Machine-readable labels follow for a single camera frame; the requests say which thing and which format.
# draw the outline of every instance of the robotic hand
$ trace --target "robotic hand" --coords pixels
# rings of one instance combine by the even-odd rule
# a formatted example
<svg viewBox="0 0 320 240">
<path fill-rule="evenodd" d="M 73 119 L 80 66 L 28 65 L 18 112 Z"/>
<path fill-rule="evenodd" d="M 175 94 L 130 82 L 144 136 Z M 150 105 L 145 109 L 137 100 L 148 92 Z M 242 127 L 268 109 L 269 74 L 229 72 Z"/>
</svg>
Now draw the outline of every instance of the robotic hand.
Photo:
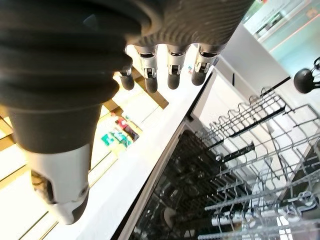
<svg viewBox="0 0 320 240">
<path fill-rule="evenodd" d="M 2 0 L 0 104 L 25 150 L 35 191 L 65 224 L 88 201 L 88 170 L 102 103 L 134 87 L 126 45 L 157 91 L 157 45 L 167 44 L 168 86 L 198 43 L 201 85 L 253 0 Z"/>
</svg>

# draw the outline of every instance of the wire rack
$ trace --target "wire rack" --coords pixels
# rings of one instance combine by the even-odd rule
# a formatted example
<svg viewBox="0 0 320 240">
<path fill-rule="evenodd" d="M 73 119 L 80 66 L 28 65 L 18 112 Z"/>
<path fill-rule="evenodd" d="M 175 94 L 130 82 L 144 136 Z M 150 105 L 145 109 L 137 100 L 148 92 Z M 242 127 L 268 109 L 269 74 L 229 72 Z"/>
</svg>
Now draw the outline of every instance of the wire rack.
<svg viewBox="0 0 320 240">
<path fill-rule="evenodd" d="M 132 240 L 319 239 L 320 118 L 273 90 L 185 131 Z"/>
</svg>

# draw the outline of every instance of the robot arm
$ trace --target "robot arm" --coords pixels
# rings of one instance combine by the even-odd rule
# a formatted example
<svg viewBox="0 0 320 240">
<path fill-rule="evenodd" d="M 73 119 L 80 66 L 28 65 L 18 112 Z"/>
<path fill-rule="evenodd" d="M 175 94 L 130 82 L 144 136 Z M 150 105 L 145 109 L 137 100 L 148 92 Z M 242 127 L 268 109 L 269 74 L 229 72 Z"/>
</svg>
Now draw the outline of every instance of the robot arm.
<svg viewBox="0 0 320 240">
<path fill-rule="evenodd" d="M 253 0 L 2 0 L 0 104 L 25 150 L 35 191 L 66 224 L 89 195 L 88 170 L 102 103 L 134 86 L 132 44 L 147 90 L 157 91 L 157 45 L 168 45 L 175 89 L 190 44 L 201 85 Z"/>
</svg>

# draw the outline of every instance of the black rubber finger pad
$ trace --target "black rubber finger pad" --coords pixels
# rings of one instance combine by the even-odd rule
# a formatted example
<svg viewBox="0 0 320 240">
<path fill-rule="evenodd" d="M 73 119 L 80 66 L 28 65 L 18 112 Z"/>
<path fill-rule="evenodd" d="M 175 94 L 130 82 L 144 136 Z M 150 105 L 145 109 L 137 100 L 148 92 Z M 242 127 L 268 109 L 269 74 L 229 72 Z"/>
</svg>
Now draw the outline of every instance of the black rubber finger pad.
<svg viewBox="0 0 320 240">
<path fill-rule="evenodd" d="M 193 71 L 191 81 L 193 85 L 200 86 L 206 79 L 206 73 Z"/>
<path fill-rule="evenodd" d="M 156 77 L 150 77 L 145 79 L 145 87 L 148 93 L 154 94 L 158 89 L 158 82 Z"/>
<path fill-rule="evenodd" d="M 129 76 L 121 76 L 121 83 L 125 90 L 132 90 L 135 86 L 135 81 L 132 75 Z"/>
<path fill-rule="evenodd" d="M 180 74 L 168 73 L 168 87 L 172 90 L 177 89 L 180 83 Z"/>
</svg>

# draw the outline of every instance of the dishwasher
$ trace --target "dishwasher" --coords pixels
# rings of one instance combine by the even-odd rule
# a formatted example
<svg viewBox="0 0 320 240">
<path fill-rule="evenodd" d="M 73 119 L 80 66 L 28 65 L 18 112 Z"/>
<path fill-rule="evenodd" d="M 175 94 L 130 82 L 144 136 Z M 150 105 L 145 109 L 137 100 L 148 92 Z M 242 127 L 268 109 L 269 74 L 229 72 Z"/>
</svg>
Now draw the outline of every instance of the dishwasher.
<svg viewBox="0 0 320 240">
<path fill-rule="evenodd" d="M 320 239 L 320 119 L 273 88 L 194 127 L 186 117 L 118 239 Z"/>
</svg>

